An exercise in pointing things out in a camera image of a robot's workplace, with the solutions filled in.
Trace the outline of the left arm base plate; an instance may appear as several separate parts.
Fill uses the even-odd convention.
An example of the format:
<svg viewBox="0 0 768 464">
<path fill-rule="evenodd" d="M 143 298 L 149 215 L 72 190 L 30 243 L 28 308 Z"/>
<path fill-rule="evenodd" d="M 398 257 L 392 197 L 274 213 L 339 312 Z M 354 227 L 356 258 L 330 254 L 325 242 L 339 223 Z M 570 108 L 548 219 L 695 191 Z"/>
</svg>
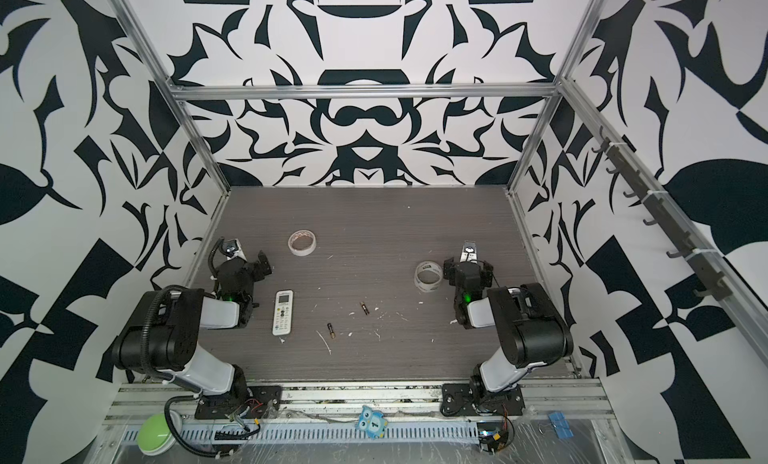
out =
<svg viewBox="0 0 768 464">
<path fill-rule="evenodd" d="M 248 386 L 216 396 L 203 396 L 195 410 L 197 420 L 225 419 L 237 413 L 243 419 L 261 419 L 281 405 L 283 387 L 279 385 Z"/>
</svg>

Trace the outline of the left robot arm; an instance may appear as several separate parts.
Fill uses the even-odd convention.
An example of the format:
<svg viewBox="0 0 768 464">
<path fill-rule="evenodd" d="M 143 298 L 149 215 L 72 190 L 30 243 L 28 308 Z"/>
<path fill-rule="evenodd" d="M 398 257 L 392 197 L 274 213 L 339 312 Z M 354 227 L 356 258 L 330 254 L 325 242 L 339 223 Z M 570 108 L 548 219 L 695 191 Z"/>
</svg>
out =
<svg viewBox="0 0 768 464">
<path fill-rule="evenodd" d="M 263 252 L 254 261 L 235 253 L 211 274 L 211 293 L 181 285 L 144 293 L 112 344 L 115 367 L 204 396 L 239 398 L 245 391 L 241 370 L 205 350 L 199 335 L 246 327 L 258 307 L 254 286 L 272 274 L 272 267 Z"/>
</svg>

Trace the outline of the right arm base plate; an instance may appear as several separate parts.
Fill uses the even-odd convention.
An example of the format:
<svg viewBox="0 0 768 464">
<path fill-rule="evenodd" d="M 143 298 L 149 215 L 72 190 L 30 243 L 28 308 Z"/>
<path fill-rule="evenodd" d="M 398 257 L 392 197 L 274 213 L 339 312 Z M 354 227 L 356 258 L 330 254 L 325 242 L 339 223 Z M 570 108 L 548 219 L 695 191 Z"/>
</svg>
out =
<svg viewBox="0 0 768 464">
<path fill-rule="evenodd" d="M 500 393 L 488 393 L 470 384 L 441 386 L 440 413 L 444 417 L 507 415 L 519 417 L 526 407 L 519 387 Z"/>
</svg>

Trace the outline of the white remote control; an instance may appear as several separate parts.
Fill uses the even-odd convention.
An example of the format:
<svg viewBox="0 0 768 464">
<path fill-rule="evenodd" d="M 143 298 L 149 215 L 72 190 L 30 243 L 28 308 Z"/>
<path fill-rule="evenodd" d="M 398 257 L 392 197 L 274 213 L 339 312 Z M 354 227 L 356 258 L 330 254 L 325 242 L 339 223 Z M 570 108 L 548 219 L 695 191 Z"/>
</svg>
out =
<svg viewBox="0 0 768 464">
<path fill-rule="evenodd" d="M 275 295 L 272 334 L 276 337 L 289 335 L 292 330 L 294 292 L 281 290 Z"/>
</svg>

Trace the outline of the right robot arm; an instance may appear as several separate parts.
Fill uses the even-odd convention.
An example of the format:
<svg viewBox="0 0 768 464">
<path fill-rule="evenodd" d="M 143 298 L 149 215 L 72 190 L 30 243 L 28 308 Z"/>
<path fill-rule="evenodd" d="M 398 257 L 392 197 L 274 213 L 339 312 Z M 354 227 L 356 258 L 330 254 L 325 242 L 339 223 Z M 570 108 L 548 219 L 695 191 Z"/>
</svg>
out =
<svg viewBox="0 0 768 464">
<path fill-rule="evenodd" d="M 500 286 L 489 263 L 453 258 L 444 261 L 443 278 L 454 288 L 457 323 L 498 336 L 498 349 L 471 377 L 479 400 L 507 394 L 533 370 L 572 354 L 571 332 L 541 284 Z"/>
</svg>

